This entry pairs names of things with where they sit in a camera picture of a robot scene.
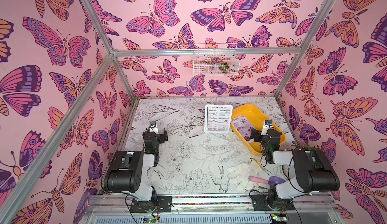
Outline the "pink food menu sheet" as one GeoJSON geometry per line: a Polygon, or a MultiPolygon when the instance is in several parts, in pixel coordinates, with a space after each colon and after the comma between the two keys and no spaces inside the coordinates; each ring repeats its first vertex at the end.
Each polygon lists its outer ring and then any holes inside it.
{"type": "Polygon", "coordinates": [[[231,119],[231,123],[246,142],[253,142],[253,140],[251,139],[251,133],[254,126],[248,121],[248,119],[244,115],[231,119]]]}

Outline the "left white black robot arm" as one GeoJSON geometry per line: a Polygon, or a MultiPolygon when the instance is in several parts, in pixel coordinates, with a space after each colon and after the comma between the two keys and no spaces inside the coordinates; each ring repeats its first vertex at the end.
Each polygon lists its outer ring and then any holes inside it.
{"type": "Polygon", "coordinates": [[[168,141],[167,130],[158,132],[148,128],[142,133],[143,150],[117,151],[102,181],[107,193],[126,194],[138,202],[156,203],[156,190],[142,175],[158,165],[160,145],[168,141]]]}

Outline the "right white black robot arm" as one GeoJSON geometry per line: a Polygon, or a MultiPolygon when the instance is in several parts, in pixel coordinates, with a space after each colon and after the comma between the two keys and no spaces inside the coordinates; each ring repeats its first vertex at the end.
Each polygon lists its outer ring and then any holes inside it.
{"type": "Polygon", "coordinates": [[[295,176],[283,183],[270,184],[267,202],[270,204],[290,201],[314,191],[330,192],[340,188],[340,180],[325,153],[317,149],[279,149],[282,133],[271,127],[251,130],[251,139],[261,144],[261,154],[269,164],[287,165],[295,176]]]}

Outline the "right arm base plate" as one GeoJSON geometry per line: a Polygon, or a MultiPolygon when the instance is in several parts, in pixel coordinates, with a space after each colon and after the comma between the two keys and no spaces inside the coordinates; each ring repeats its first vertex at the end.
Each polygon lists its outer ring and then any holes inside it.
{"type": "Polygon", "coordinates": [[[254,211],[294,211],[291,200],[271,199],[264,194],[254,193],[250,196],[254,211]]]}

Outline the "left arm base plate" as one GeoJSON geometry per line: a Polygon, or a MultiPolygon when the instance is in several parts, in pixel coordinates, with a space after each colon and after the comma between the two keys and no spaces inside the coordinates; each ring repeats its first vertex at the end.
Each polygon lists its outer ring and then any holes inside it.
{"type": "Polygon", "coordinates": [[[133,200],[130,205],[132,213],[169,213],[172,208],[172,196],[154,196],[149,201],[133,200]]]}

